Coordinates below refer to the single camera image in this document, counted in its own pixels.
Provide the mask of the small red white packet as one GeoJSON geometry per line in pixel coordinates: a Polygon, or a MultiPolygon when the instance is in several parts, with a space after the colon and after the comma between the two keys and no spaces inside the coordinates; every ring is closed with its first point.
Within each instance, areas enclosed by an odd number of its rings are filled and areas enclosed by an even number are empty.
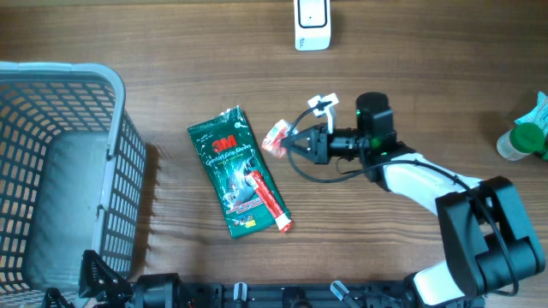
{"type": "Polygon", "coordinates": [[[290,124],[284,119],[278,121],[262,141],[261,148],[276,158],[283,158],[287,149],[282,146],[282,140],[289,134],[290,124]]]}

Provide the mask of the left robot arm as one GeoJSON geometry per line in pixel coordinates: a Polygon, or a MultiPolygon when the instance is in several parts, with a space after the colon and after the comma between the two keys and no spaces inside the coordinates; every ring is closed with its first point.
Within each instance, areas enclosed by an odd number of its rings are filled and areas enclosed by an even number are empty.
{"type": "Polygon", "coordinates": [[[131,283],[115,272],[94,250],[83,253],[80,267],[80,299],[95,299],[98,308],[195,308],[186,299],[176,273],[142,275],[131,283]]]}

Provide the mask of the green 3M gloves packet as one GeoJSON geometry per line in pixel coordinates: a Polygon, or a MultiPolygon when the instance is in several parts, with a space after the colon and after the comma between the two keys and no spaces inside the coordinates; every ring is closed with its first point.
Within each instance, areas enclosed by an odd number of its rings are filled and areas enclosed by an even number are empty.
{"type": "Polygon", "coordinates": [[[262,174],[291,219],[240,107],[193,125],[188,133],[222,206],[231,237],[239,238],[277,226],[265,204],[246,182],[246,176],[253,170],[262,174]]]}

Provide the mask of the green lid jar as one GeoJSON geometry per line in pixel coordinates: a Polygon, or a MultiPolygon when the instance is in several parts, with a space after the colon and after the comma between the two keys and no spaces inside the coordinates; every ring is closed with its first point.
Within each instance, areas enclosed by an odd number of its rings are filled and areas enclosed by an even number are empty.
{"type": "Polygon", "coordinates": [[[542,129],[534,123],[526,122],[518,124],[497,140],[497,152],[509,161],[518,161],[542,150],[544,144],[542,129]]]}

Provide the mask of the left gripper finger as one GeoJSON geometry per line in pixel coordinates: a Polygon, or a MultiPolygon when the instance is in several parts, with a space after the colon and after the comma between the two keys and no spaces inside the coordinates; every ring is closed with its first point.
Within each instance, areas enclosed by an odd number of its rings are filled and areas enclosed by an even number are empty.
{"type": "Polygon", "coordinates": [[[122,278],[94,251],[82,255],[79,279],[80,298],[118,298],[122,278]]]}
{"type": "Polygon", "coordinates": [[[71,303],[62,296],[57,288],[49,287],[45,290],[41,308],[71,308],[71,303]]]}

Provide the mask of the red toothpaste tube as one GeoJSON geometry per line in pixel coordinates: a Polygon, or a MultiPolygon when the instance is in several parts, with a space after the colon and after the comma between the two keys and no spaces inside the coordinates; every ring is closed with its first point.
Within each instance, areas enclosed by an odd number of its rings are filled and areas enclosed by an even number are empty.
{"type": "Polygon", "coordinates": [[[282,233],[288,232],[293,226],[292,220],[288,217],[281,205],[277,202],[273,192],[265,183],[262,174],[258,170],[253,170],[246,176],[246,182],[253,188],[267,210],[271,213],[278,229],[282,233]]]}

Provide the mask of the teal wet wipes pack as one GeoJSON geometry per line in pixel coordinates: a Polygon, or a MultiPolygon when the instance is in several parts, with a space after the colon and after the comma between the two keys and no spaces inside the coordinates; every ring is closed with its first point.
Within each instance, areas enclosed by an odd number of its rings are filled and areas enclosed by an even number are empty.
{"type": "Polygon", "coordinates": [[[536,106],[527,114],[515,120],[516,125],[523,123],[536,124],[544,134],[547,134],[548,130],[548,100],[547,95],[543,92],[538,92],[536,106]]]}

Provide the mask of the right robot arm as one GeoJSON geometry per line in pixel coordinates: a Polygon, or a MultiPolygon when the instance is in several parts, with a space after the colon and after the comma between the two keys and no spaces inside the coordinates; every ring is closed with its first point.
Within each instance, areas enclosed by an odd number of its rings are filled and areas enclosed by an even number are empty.
{"type": "Polygon", "coordinates": [[[424,158],[398,140],[388,97],[366,92],[355,101],[355,128],[335,126],[336,94],[316,96],[305,114],[325,123],[296,131],[282,140],[287,154],[315,164],[333,157],[357,159],[360,169],[339,181],[364,175],[387,192],[402,195],[437,219],[445,258],[409,275],[395,292],[377,287],[364,299],[384,297],[394,307],[465,307],[487,294],[514,296],[520,282],[545,270],[546,257],[513,183],[459,175],[424,158]]]}

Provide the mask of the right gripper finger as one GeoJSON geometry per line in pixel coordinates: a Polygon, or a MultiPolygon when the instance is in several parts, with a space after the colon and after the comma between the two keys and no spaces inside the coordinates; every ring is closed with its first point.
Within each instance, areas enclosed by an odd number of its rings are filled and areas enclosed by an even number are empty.
{"type": "Polygon", "coordinates": [[[296,153],[298,156],[305,158],[306,160],[317,163],[318,154],[313,146],[297,145],[295,143],[286,144],[288,151],[296,153]]]}
{"type": "Polygon", "coordinates": [[[288,131],[287,137],[284,139],[285,145],[311,145],[316,143],[319,135],[319,125],[306,128],[297,132],[295,128],[288,131]]]}

